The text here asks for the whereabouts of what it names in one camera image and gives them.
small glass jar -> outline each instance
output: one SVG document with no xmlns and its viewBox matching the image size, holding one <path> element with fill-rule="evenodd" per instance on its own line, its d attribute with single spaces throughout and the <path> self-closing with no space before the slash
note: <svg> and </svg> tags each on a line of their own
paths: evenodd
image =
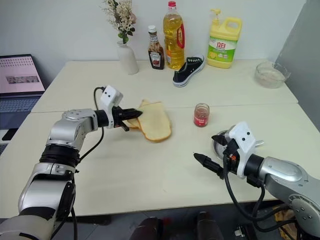
<svg viewBox="0 0 320 240">
<path fill-rule="evenodd" d="M 208 124 L 209 114 L 209 106 L 205 103 L 198 103 L 194 109 L 194 124 L 198 127 L 205 127 Z"/>
</svg>

yellow oil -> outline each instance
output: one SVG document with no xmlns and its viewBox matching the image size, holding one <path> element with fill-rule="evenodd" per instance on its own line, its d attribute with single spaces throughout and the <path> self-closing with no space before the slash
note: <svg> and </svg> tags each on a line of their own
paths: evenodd
<svg viewBox="0 0 320 240">
<path fill-rule="evenodd" d="M 185 63 L 185 49 L 181 48 L 177 43 L 177 40 L 180 43 L 182 42 L 182 31 L 179 29 L 182 24 L 183 21 L 179 14 L 167 14 L 163 18 L 166 62 L 169 68 L 175 70 L 179 70 Z"/>
</svg>

laptop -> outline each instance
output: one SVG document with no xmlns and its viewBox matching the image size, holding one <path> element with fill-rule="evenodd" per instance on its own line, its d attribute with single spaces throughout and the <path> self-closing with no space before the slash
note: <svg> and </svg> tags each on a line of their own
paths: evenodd
<svg viewBox="0 0 320 240">
<path fill-rule="evenodd" d="M 19 128 L 44 92 L 31 54 L 0 56 L 0 130 Z"/>
</svg>

white shoe sole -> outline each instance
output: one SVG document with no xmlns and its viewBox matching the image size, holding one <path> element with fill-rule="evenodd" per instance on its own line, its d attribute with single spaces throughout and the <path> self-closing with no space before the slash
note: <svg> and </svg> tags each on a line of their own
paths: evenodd
<svg viewBox="0 0 320 240">
<path fill-rule="evenodd" d="M 184 81 L 182 82 L 173 82 L 173 85 L 175 85 L 176 87 L 178 88 L 182 88 L 184 87 L 185 85 L 187 85 L 187 83 L 189 82 L 190 78 L 195 75 L 197 72 L 200 72 L 204 66 L 205 66 L 205 57 L 203 55 L 196 55 L 196 56 L 193 56 L 193 57 L 196 57 L 196 58 L 201 58 L 203 59 L 201 65 L 194 71 L 192 72 Z"/>
</svg>

glass bowl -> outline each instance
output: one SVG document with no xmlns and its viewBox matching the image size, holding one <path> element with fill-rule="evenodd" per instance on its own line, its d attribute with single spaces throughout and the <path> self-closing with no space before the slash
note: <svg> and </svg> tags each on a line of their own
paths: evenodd
<svg viewBox="0 0 320 240">
<path fill-rule="evenodd" d="M 262 62 L 256 66 L 254 78 L 263 87 L 276 89 L 290 77 L 290 72 L 279 63 Z"/>
</svg>

